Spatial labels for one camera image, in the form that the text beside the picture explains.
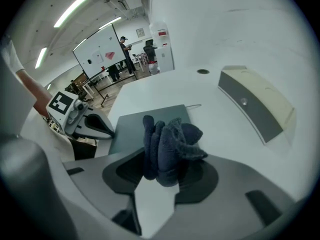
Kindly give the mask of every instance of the floor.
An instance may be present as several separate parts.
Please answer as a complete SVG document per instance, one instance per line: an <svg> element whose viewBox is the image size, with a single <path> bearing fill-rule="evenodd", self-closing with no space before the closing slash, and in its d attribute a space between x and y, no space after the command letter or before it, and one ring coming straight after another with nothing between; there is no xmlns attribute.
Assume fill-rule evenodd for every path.
<svg viewBox="0 0 320 240"><path fill-rule="evenodd" d="M141 70L141 67L139 66L139 64L135 64L134 65L136 68L136 78L142 79L142 78L146 78L150 76L149 70L147 70L146 68L144 68L144 72ZM129 76L129 72L128 69L125 68L121 73L120 73L120 77L122 81L117 81L115 84L113 84L112 86L110 86L110 82L109 80L105 77L102 80L100 80L97 84L96 84L96 88L98 90L101 90L107 86L110 86L102 91L100 91L101 95L103 97L106 96L106 94L109 95L108 98L105 99L104 103L103 103L103 107L101 107L101 103L103 101L103 98L99 95L99 93L96 91L96 89L92 88L94 90L94 94L93 96L93 100L89 101L88 104L90 106L93 106L96 109L99 109L101 111L103 111L107 116L109 115L109 112L118 96L118 93L120 92L122 86L124 86L125 84L131 83L133 81L136 81L136 78L134 76L130 77ZM90 139L90 138L78 138L77 141L79 142L84 142L84 143L88 143L91 145L96 145L95 140L94 139Z"/></svg>

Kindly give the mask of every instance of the hole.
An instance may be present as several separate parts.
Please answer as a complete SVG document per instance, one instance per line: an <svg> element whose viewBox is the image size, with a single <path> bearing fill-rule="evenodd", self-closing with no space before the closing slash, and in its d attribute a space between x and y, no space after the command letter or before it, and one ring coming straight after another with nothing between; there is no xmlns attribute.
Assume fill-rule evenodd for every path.
<svg viewBox="0 0 320 240"><path fill-rule="evenodd" d="M197 70L197 72L199 73L199 74L209 74L210 73L210 71L209 70L206 70L206 69L199 69L199 70Z"/></svg>

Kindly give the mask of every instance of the person in black cap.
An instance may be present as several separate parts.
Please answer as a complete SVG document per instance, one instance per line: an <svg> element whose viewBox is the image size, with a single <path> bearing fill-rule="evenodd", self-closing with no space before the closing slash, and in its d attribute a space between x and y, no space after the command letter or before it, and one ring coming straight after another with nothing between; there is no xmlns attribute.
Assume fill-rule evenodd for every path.
<svg viewBox="0 0 320 240"><path fill-rule="evenodd" d="M128 40L126 39L125 36L121 36L120 38L120 45L124 51L124 54L125 54L125 58L126 60L124 61L128 70L129 70L129 74L130 76L133 76L133 72L132 71L136 71L136 68L135 68L135 65L134 63L132 62L131 58L130 58L130 54L129 54L129 50L131 50L131 46L130 47L126 47L124 45L125 41Z"/></svg>

